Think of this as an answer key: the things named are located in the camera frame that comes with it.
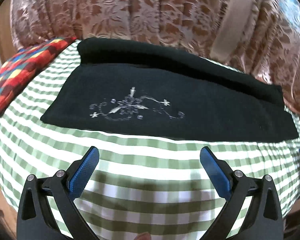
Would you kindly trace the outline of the multicolour checkered pillow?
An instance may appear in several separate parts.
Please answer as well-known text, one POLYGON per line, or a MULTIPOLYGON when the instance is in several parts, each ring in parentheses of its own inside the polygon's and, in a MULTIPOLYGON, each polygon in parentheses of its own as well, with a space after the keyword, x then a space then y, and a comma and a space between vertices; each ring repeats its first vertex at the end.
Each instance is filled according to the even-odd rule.
POLYGON ((44 70, 75 37, 57 37, 21 49, 0 68, 0 115, 30 81, 44 70))

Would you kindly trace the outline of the black embroidered pants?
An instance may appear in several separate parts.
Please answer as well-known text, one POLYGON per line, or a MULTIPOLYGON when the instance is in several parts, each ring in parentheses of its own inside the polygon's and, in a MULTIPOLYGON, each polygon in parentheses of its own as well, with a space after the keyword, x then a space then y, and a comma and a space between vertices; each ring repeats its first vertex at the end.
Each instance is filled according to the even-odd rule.
POLYGON ((299 135, 282 88, 174 48, 87 38, 41 117, 59 127, 180 140, 282 142, 299 135))

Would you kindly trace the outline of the beige curtain tieback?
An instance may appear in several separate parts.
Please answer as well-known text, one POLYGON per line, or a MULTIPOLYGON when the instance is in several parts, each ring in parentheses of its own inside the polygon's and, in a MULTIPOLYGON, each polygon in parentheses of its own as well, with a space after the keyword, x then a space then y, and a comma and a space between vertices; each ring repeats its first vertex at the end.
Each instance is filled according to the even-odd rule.
POLYGON ((247 24, 254 0, 229 0, 217 36, 210 51, 210 58, 225 63, 237 48, 247 24))

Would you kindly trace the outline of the brown floral curtain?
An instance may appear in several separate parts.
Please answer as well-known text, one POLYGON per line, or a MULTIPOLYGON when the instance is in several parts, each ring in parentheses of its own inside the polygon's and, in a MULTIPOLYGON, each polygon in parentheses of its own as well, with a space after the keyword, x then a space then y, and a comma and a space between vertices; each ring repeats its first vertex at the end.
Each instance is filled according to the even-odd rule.
MULTIPOLYGON (((174 47, 211 59, 229 0, 11 0, 16 49, 56 36, 121 38, 174 47)), ((300 3, 254 0, 243 34, 225 63, 282 87, 300 113, 300 3)))

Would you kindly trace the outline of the green white checkered bedsheet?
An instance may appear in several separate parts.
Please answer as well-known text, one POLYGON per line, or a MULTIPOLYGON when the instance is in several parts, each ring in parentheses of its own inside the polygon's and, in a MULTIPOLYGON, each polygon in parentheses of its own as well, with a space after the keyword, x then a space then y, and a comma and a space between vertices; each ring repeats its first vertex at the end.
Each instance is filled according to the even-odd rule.
POLYGON ((53 176, 91 146, 100 161, 75 204, 101 239, 199 239, 224 205, 199 161, 205 141, 58 128, 40 117, 80 63, 77 44, 36 76, 0 117, 0 188, 19 207, 30 174, 53 176))

